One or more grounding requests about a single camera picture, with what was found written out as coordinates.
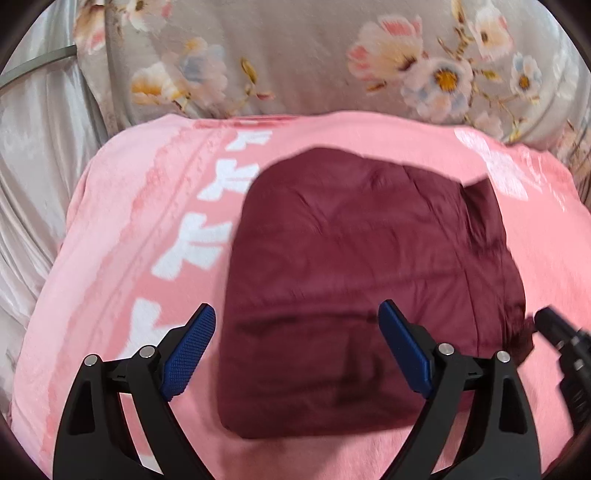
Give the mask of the grey floral bedsheet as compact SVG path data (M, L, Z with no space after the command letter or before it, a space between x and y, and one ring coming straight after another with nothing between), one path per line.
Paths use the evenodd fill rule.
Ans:
M363 110L551 152L590 199L590 71L538 1L81 1L107 131Z

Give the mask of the maroon quilted down jacket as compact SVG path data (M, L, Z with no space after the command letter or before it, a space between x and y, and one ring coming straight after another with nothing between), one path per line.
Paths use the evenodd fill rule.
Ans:
M422 408L378 326L392 300L466 355L533 348L491 182L315 148L267 167L233 240L221 424L245 439L412 424Z

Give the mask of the silver satin curtain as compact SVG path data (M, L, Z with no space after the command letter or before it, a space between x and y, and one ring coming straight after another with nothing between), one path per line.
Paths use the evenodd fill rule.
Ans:
M105 46L101 1L4 1L1 75L50 51L77 55L1 90L1 413L8 414L24 336L65 234L87 162L106 141L78 65Z

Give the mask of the pink blanket with white bows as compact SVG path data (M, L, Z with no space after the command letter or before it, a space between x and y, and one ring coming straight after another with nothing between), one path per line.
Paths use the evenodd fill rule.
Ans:
M11 427L45 473L83 359L159 342L201 303L221 309L229 243L259 171L314 146L421 166L463 182L489 175L527 306L590 324L590 214L548 153L477 131L393 116L189 120L128 129L89 162L17 364Z

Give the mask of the grey metal rail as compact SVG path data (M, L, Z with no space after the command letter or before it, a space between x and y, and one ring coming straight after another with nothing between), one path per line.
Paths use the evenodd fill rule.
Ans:
M0 89L3 90L13 82L31 74L40 68L55 62L75 57L76 55L77 47L75 45L69 45L67 47L59 48L28 60L18 67L15 67L1 75Z

